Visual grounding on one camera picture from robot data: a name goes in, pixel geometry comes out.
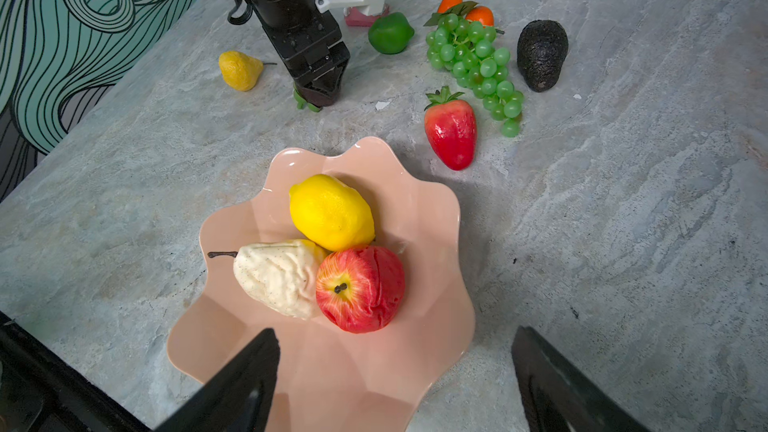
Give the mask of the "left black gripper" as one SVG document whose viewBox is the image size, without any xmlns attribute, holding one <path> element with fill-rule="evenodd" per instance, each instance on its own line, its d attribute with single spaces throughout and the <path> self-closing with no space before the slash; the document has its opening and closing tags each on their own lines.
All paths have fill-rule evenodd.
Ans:
<svg viewBox="0 0 768 432">
<path fill-rule="evenodd" d="M 315 107 L 337 101 L 349 52 L 336 20 L 320 12 L 315 0 L 252 1 L 298 94 Z"/>
</svg>

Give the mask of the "red fake apple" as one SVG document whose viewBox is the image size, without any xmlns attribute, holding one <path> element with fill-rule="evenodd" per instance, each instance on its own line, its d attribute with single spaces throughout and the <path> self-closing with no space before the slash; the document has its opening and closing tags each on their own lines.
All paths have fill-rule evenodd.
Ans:
<svg viewBox="0 0 768 432">
<path fill-rule="evenodd" d="M 363 334 L 386 327 L 405 295 L 399 257 L 382 246 L 353 247 L 328 255 L 316 278 L 321 312 L 340 329 Z"/>
</svg>

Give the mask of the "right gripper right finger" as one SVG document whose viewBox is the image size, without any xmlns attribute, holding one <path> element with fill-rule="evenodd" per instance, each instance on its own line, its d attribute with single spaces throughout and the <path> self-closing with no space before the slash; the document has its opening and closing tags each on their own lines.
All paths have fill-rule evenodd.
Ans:
<svg viewBox="0 0 768 432">
<path fill-rule="evenodd" d="M 531 431 L 645 431 L 532 327 L 520 326 L 511 355 Z"/>
</svg>

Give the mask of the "yellow fake lemon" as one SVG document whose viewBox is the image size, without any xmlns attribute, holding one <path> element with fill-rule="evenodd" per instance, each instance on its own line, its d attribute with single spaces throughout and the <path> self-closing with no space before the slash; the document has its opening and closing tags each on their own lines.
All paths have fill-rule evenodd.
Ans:
<svg viewBox="0 0 768 432">
<path fill-rule="evenodd" d="M 332 251 L 368 245 L 375 239 L 371 207 L 339 179 L 317 174 L 289 189 L 294 226 L 308 239 Z"/>
</svg>

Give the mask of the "cream fake pear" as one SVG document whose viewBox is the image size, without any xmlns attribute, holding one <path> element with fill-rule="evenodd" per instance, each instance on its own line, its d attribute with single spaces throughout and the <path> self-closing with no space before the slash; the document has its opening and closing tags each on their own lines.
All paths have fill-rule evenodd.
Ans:
<svg viewBox="0 0 768 432">
<path fill-rule="evenodd" d="M 302 320 L 320 314 L 316 278 L 327 252 L 316 243 L 307 239 L 253 243 L 237 251 L 211 251 L 207 256 L 232 257 L 241 288 L 270 309 Z"/>
</svg>

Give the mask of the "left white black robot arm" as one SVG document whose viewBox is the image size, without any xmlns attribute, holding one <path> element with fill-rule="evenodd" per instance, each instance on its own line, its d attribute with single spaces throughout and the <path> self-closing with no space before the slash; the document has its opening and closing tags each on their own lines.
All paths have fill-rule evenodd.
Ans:
<svg viewBox="0 0 768 432">
<path fill-rule="evenodd" d="M 243 25 L 256 16 L 299 95 L 317 107 L 340 95 L 350 53 L 333 15 L 315 0 L 234 0 L 227 20 Z"/>
</svg>

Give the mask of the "pink scalloped fruit bowl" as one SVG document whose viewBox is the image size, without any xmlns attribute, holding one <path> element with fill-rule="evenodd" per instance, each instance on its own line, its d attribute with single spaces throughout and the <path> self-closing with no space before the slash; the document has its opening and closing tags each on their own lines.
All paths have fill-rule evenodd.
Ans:
<svg viewBox="0 0 768 432">
<path fill-rule="evenodd" d="M 308 285 L 319 311 L 304 320 L 251 298 L 233 263 L 244 246 L 300 237 L 289 192 L 318 174 L 360 193 L 372 210 L 375 238 L 367 248 L 328 258 L 327 272 Z M 403 431 L 473 337 L 459 226 L 452 190 L 413 177 L 380 138 L 363 138 L 331 157 L 284 150 L 255 197 L 203 222 L 206 284 L 172 328 L 168 358 L 208 382 L 270 329 L 280 359 L 268 430 Z"/>
</svg>

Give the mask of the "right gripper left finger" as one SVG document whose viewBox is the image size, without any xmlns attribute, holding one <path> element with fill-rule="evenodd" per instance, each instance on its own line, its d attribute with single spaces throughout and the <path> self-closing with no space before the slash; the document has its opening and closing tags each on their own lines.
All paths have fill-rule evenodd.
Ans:
<svg viewBox="0 0 768 432">
<path fill-rule="evenodd" d="M 263 431 L 266 429 L 280 361 L 273 329 L 261 331 L 159 431 Z"/>
</svg>

